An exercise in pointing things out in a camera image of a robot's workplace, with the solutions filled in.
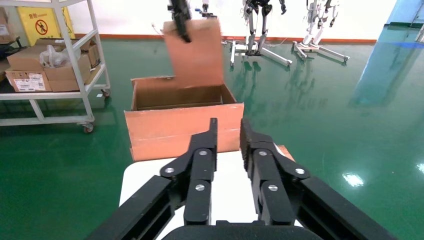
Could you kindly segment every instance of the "white wall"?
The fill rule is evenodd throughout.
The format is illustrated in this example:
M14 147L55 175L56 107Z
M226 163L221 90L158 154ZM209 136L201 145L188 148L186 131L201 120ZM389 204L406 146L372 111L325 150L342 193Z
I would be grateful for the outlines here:
M93 0L97 24L101 34L157 35L152 28L171 20L167 11L169 0ZM387 22L396 0L344 0L336 22L324 36L327 39L378 39ZM271 0L272 13L269 37L303 38L307 23L306 0L287 0L287 13L281 15L278 0ZM191 0L192 8L200 8L201 0ZM246 25L240 10L242 0L210 0L209 12L219 17L223 36L245 36ZM87 33L92 29L86 2L69 7L76 33Z

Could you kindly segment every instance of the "white rolling stand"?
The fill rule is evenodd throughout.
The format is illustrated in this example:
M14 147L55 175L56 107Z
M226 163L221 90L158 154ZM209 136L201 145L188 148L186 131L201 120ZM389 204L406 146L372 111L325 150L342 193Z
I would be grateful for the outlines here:
M88 9L91 16L93 30L87 35L78 40L72 45L66 22L62 14L62 8L67 7L82 1L87 1ZM84 126L85 133L91 133L94 129L93 122L95 120L88 99L88 94L91 90L101 90L104 97L109 97L111 92L111 84L109 80L108 70L106 68L105 56L103 54L102 43L100 41L99 29L97 27L96 17L93 10L92 0L45 0L45 1L21 1L21 0L0 0L0 6L15 6L15 7L35 7L35 8L51 8L54 10L57 22L59 24L60 32L64 39L67 52L69 53L70 62L72 63L73 71L75 72L76 81L79 86L79 92L26 92L26 93L2 93L0 94L0 101L4 100L29 100L35 112L36 117L26 118L7 118L0 119L0 126L16 126L16 125L37 125L37 124L64 124L76 123ZM98 52L100 56L100 70L95 75L93 81L84 85L80 69L78 67L78 60L75 56L74 50L79 49L84 43L89 41L95 36ZM106 84L96 84L100 76L104 73ZM53 116L44 117L37 100L44 99L82 99L87 115L75 116Z
M249 36L246 36L246 41L244 43L236 43L235 40L232 41L232 45L231 45L231 67L234 67L234 62L235 62L235 58L236 56L242 56L243 60L247 60L249 58L260 58L261 56L246 56L246 50L248 49L248 44L249 44ZM252 49L257 49L258 48L258 43L254 42L253 43L253 48ZM265 57L272 59L276 62L279 62L285 66L290 66L293 62L291 60L285 59L284 57L266 49L265 47L262 48L261 52L262 55L264 55Z
M308 46L308 47L303 47L301 46L297 41L293 41L293 48L300 54L302 59L306 59L308 57L308 55L306 55L305 51L312 52L312 51L323 51L324 53L328 53L331 54L337 58L342 59L344 62L347 62L351 57L350 56L346 56L343 54L340 54L338 52L332 51L328 48L322 47L322 46L318 46L318 47L314 47L314 46Z

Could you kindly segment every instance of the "white metal shelf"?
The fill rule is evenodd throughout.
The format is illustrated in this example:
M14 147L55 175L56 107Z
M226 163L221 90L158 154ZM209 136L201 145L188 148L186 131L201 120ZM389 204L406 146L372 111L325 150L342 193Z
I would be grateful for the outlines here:
M77 4L85 0L60 0L58 4L61 8L67 7L70 5ZM31 1L31 0L2 0L0 2L1 6L12 6L12 7L34 7L34 8L53 8L53 4L55 4L55 0L39 0L39 1Z
M93 30L87 33L84 37L72 44L68 29L66 27L65 18L62 14L62 8L73 5L82 1L86 1L88 10L91 16L91 23ZM91 90L102 90L103 92L110 89L111 84L109 80L108 70L106 68L105 56L103 54L102 43L100 41L99 30L94 14L92 0L0 0L0 6L14 6L14 7L36 7L36 8L52 8L57 23L59 25L60 32L64 39L67 52L69 54L70 62L75 73L76 82L78 83L79 92L26 92L26 93L0 93L0 101L5 100L29 100L31 106L37 117L27 118L8 118L0 119L0 126L14 126L14 125L36 125L36 124L59 124L59 123L77 123L86 127L90 131L93 130L95 118L90 106L88 94ZM84 85L78 60L75 56L74 50L79 49L84 43L95 37L100 57L100 70L94 76L94 79L90 84ZM100 76L104 74L106 84L96 84ZM44 117L37 100L44 99L82 99L87 115L80 116L55 116L55 117Z

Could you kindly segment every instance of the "green floor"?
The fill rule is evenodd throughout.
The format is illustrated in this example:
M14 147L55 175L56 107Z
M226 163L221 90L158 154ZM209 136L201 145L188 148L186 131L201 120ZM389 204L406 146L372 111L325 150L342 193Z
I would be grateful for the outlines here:
M226 83L254 129L403 240L424 239L424 53L410 43L417 32L386 28L375 48L329 45L351 57L347 66L316 54L302 62L282 44L272 50L293 60L290 69L237 58L231 70L224 48ZM130 79L173 72L162 41L103 47L112 95L90 94L95 133L75 124L0 127L0 239L83 239L118 207L132 163L123 113ZM39 104L49 116L84 113L78 100ZM30 110L25 101L0 102L0 118Z

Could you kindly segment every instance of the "prohibition sign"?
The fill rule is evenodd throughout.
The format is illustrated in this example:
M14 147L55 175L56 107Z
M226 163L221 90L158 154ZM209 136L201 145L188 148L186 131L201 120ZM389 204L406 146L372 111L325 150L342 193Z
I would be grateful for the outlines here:
M41 35L46 35L48 30L47 23L41 19L36 21L35 30Z

